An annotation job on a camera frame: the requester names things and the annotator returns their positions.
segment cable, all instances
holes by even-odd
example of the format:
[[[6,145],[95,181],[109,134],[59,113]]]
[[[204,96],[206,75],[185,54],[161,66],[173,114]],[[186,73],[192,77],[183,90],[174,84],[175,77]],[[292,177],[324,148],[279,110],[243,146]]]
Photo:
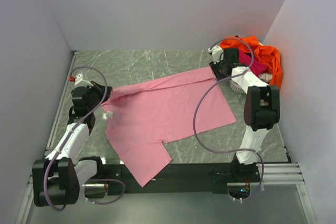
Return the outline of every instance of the cable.
[[[96,71],[103,79],[104,81],[104,85],[105,85],[105,91],[104,91],[104,95],[101,99],[101,101],[97,104],[96,107],[94,107],[91,111],[89,111],[85,116],[82,117],[81,120],[79,120],[71,129],[71,131],[68,133],[68,135],[66,136],[66,138],[64,139],[63,143],[61,144],[61,146],[59,147],[59,150],[55,153],[55,155],[53,156],[53,158],[50,160],[48,166],[47,166],[47,169],[46,169],[46,172],[44,173],[44,177],[43,177],[43,191],[44,191],[44,195],[46,197],[46,200],[48,202],[48,205],[55,211],[58,211],[58,212],[61,212],[65,209],[66,207],[66,204],[63,205],[61,208],[58,208],[56,207],[53,202],[51,201],[50,199],[50,196],[49,196],[49,193],[48,193],[48,174],[49,174],[49,171],[50,171],[50,168],[53,164],[53,162],[56,160],[56,158],[58,157],[58,155],[60,154],[60,152],[62,151],[62,149],[64,148],[64,146],[67,144],[68,140],[70,139],[72,133],[74,132],[74,130],[89,116],[91,115],[97,108],[99,108],[99,106],[103,103],[103,101],[105,100],[105,97],[107,95],[107,80],[105,78],[105,76],[103,75],[102,72],[100,72],[97,68],[94,68],[94,67],[90,67],[90,66],[79,66],[79,67],[75,67],[73,68],[73,70],[71,71],[70,75],[72,75],[72,73],[74,71],[76,71],[77,69],[80,69],[80,68],[88,68],[88,69],[92,69],[94,71]],[[120,180],[117,180],[117,179],[114,179],[113,181],[116,181],[116,182],[119,182],[122,186],[123,186],[123,192],[122,194],[116,198],[115,200],[111,201],[112,202],[115,202],[117,201],[118,199],[120,199],[120,197],[123,195],[124,191],[125,191],[125,184],[120,181]]]
[[[244,75],[249,69],[250,67],[252,66],[253,62],[254,62],[254,54],[253,54],[253,50],[251,49],[251,47],[244,41],[242,41],[241,39],[238,39],[238,38],[235,38],[235,37],[232,37],[232,38],[227,38],[227,39],[222,39],[222,40],[219,40],[217,41],[216,43],[214,43],[210,49],[212,49],[214,46],[216,46],[219,42],[222,42],[224,40],[230,40],[230,39],[233,39],[233,40],[238,40],[240,41],[241,43],[243,43],[245,46],[247,46],[248,50],[250,51],[251,53],[251,57],[252,57],[252,60],[250,62],[250,64],[248,65],[248,67],[240,74],[236,74],[235,76],[228,76],[228,77],[225,77],[224,79],[221,79],[219,81],[216,81],[215,84],[213,84],[205,93],[204,95],[201,97],[200,101],[198,102],[197,106],[196,106],[196,109],[195,109],[195,112],[194,112],[194,117],[193,117],[193,130],[194,130],[194,135],[195,135],[195,138],[197,139],[198,143],[203,147],[205,148],[206,150],[210,151],[210,152],[213,152],[213,153],[221,153],[221,154],[226,154],[226,153],[233,153],[233,152],[240,152],[240,151],[249,151],[249,152],[253,152],[255,153],[259,159],[260,159],[260,162],[261,162],[261,175],[260,175],[260,182],[257,186],[257,188],[253,191],[253,193],[248,196],[247,198],[243,199],[243,201],[253,197],[257,191],[260,190],[261,188],[261,183],[263,182],[263,179],[264,179],[264,161],[261,157],[261,155],[255,151],[254,149],[248,149],[248,148],[242,148],[242,149],[233,149],[233,150],[229,150],[229,151],[226,151],[226,150],[222,150],[222,151],[218,151],[218,150],[215,150],[215,149],[211,149],[209,147],[207,147],[205,144],[202,143],[202,141],[200,140],[200,138],[198,137],[198,133],[196,132],[196,116],[197,116],[197,112],[198,112],[198,109],[201,105],[201,103],[203,102],[204,98],[209,94],[209,92],[211,91],[211,89],[213,89],[215,86],[219,85],[220,83],[223,83],[225,81],[228,81],[232,78],[235,78],[235,77],[239,77],[239,76],[242,76]]]
[[[118,182],[120,185],[122,185],[122,192],[121,194],[115,198],[114,200],[111,200],[111,201],[107,201],[107,202],[97,202],[97,201],[94,201],[92,199],[88,199],[89,202],[93,203],[93,204],[96,204],[96,205],[108,205],[108,204],[111,204],[113,202],[116,202],[118,199],[120,199],[124,193],[125,193],[125,190],[126,190],[126,186],[125,186],[125,183],[121,180],[118,180],[118,179],[114,179],[114,178],[102,178],[102,179],[90,179],[90,181],[111,181],[111,182]]]

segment pink cloth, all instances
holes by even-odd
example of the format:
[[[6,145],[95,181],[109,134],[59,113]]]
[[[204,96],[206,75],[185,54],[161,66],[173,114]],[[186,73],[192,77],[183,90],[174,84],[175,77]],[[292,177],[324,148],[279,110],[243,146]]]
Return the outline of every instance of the pink cloth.
[[[239,50],[239,62],[245,63],[247,66],[250,65],[252,58],[245,54],[243,51]],[[261,73],[267,70],[267,65],[260,63],[254,58],[253,64],[250,67],[252,73],[254,73],[258,78]]]
[[[210,67],[117,88],[102,108],[114,112],[106,136],[143,187],[169,162],[162,142],[193,135],[193,114],[204,92],[215,83]],[[220,87],[204,99],[196,120],[198,132],[212,130],[236,119]]]

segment orange cloth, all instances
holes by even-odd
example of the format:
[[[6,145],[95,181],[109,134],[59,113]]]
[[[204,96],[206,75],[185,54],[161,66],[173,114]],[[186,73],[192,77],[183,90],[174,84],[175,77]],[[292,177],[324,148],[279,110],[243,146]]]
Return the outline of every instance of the orange cloth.
[[[259,44],[257,37],[251,36],[246,38],[240,38],[242,41],[246,42],[253,50],[254,57],[260,63],[267,65],[267,71],[273,74],[273,78],[270,81],[270,85],[276,85],[281,88],[282,81],[282,68],[280,61],[280,52],[278,49],[272,46],[262,46]],[[236,47],[243,52],[250,53],[248,48],[237,40],[224,40],[221,45],[222,48]]]

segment marble surface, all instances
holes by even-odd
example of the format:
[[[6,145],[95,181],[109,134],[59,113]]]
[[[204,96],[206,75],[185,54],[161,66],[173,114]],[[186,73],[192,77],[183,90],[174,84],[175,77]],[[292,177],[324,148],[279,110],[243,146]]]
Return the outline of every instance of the marble surface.
[[[89,65],[98,68],[104,73],[108,84],[114,88],[206,67],[211,61],[208,53],[200,50],[78,51],[75,53],[75,57],[75,66]],[[87,73],[90,80],[102,84],[97,73],[92,70],[88,70]],[[72,106],[70,92],[73,88],[72,83],[68,84],[58,118],[59,124],[54,135],[53,146],[56,146],[65,132],[68,111]],[[237,119],[237,123],[201,133],[199,136],[207,146],[217,150],[239,148],[246,127],[243,119],[246,95],[234,92],[229,83],[221,84],[220,88]],[[95,112],[95,127],[81,148],[77,160],[86,156],[100,156],[105,157],[107,163],[119,163],[118,155],[105,136],[107,121],[102,118],[102,114],[102,108]],[[230,162],[233,156],[233,154],[211,153],[203,149],[193,136],[165,144],[165,148],[173,159],[172,163]],[[261,149],[265,162],[287,161],[286,149],[277,126],[268,133]]]

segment white wall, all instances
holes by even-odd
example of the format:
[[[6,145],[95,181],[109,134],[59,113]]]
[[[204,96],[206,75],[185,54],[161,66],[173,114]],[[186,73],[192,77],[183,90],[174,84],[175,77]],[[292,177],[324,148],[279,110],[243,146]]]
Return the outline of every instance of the white wall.
[[[0,0],[1,223],[14,223],[41,158],[71,51],[41,0]]]
[[[72,49],[204,49],[263,39],[284,0],[47,0]]]
[[[336,1],[286,0],[265,43],[280,49],[280,129],[319,223],[336,223]]]

